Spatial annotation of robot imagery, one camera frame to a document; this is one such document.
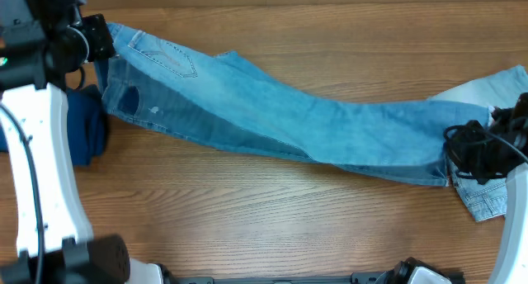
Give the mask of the medium blue denim jeans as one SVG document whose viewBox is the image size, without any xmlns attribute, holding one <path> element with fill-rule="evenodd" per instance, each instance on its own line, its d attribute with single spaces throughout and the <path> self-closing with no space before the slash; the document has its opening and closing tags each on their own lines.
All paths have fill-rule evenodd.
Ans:
<svg viewBox="0 0 528 284">
<path fill-rule="evenodd" d="M 121 24 L 108 28 L 116 55 L 96 65 L 105 110 L 216 149 L 442 186 L 445 129 L 489 119 L 485 107 L 463 102 L 315 97 L 233 51 L 209 56 Z"/>
</svg>

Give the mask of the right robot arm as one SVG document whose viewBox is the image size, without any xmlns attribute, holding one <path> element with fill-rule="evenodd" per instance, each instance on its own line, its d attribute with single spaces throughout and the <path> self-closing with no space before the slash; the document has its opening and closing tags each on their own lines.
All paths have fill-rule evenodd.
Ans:
<svg viewBox="0 0 528 284">
<path fill-rule="evenodd" d="M 502 240 L 489 283 L 527 282 L 527 94 L 513 108 L 493 112 L 494 123 L 477 121 L 444 131 L 445 146 L 458 178 L 483 185 L 504 178 L 507 211 Z"/>
</svg>

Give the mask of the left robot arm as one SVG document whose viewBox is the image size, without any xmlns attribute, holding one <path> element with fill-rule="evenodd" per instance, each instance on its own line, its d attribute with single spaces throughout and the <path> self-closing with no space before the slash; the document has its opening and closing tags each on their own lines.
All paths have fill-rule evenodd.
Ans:
<svg viewBox="0 0 528 284">
<path fill-rule="evenodd" d="M 4 283 L 168 283 L 117 234 L 94 237 L 73 174 L 65 77 L 114 53 L 86 0 L 1 0 L 1 126 L 18 212 L 18 259 Z"/>
</svg>

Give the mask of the light washed denim jeans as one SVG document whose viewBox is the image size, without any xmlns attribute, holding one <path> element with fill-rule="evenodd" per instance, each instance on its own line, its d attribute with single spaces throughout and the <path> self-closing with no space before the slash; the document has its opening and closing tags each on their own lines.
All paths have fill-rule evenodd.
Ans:
<svg viewBox="0 0 528 284">
<path fill-rule="evenodd" d="M 432 97 L 487 107 L 486 123 L 470 121 L 445 133 L 451 181 L 480 222 L 507 211 L 507 174 L 527 160 L 527 71 L 522 65 Z"/>
</svg>

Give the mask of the dark blue folded cloth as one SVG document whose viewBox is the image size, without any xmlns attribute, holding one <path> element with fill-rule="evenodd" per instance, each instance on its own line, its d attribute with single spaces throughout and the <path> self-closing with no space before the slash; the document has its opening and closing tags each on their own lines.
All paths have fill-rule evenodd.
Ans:
<svg viewBox="0 0 528 284">
<path fill-rule="evenodd" d="M 107 118 L 95 84 L 67 92 L 67 134 L 73 166 L 87 166 L 107 142 Z"/>
</svg>

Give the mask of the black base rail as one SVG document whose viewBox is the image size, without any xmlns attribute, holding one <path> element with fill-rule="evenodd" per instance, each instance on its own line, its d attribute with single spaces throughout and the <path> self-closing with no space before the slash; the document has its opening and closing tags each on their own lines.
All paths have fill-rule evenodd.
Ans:
<svg viewBox="0 0 528 284">
<path fill-rule="evenodd" d="M 350 276 L 334 277 L 254 277 L 239 279 L 214 279 L 213 277 L 170 276 L 164 282 L 172 284 L 375 284 L 389 283 L 389 277 L 393 274 L 393 271 L 354 272 Z"/>
</svg>

